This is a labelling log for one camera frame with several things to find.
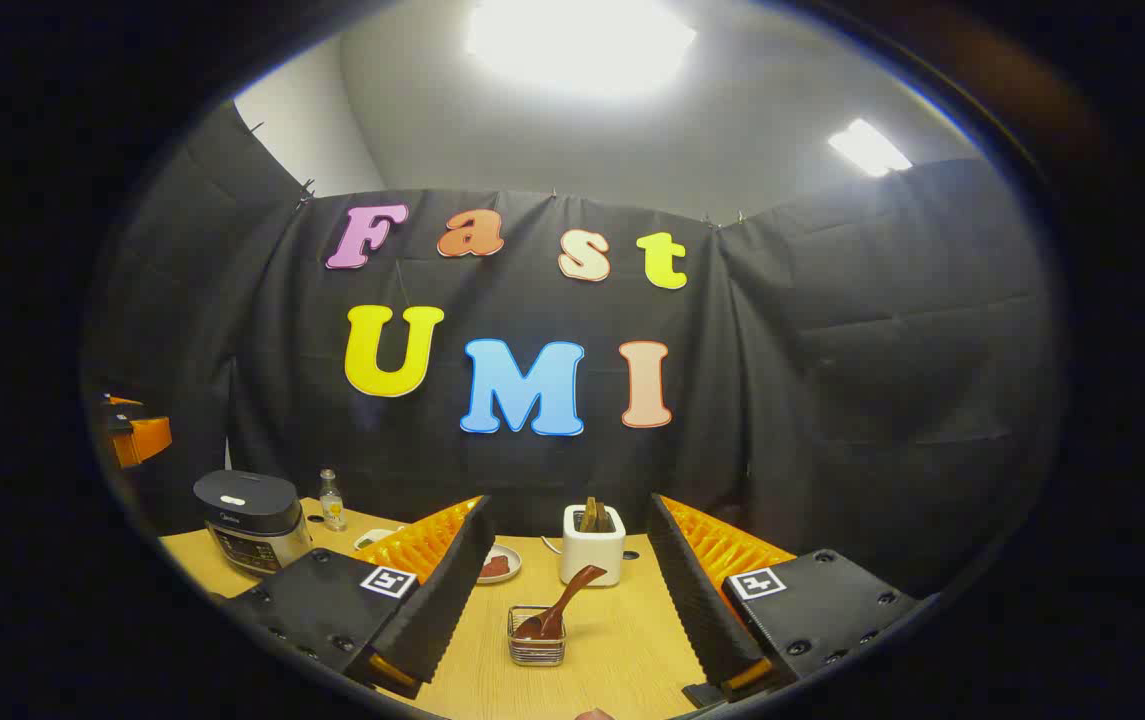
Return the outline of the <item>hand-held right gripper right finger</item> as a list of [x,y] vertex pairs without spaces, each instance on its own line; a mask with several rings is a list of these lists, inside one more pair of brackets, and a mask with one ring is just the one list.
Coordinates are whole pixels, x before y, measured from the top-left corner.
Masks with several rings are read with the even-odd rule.
[[891,641],[923,609],[836,549],[791,553],[653,494],[648,538],[706,683],[747,701],[823,677]]

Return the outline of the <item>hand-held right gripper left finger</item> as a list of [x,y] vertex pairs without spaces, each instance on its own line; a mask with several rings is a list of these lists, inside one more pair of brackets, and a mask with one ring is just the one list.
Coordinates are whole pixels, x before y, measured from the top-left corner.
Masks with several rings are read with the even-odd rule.
[[489,503],[456,503],[356,555],[311,549],[224,610],[284,650],[412,701],[439,670],[493,547]]

